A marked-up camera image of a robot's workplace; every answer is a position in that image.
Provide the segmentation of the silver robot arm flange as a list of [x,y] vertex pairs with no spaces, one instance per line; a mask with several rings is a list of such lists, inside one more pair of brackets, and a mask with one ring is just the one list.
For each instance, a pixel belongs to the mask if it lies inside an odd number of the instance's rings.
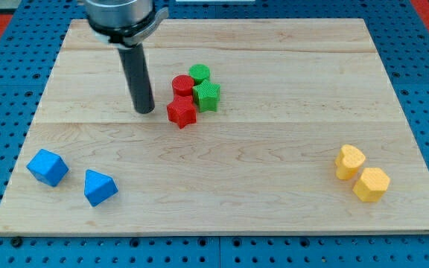
[[167,7],[153,0],[83,0],[86,18],[95,38],[118,49],[143,43],[169,17]]

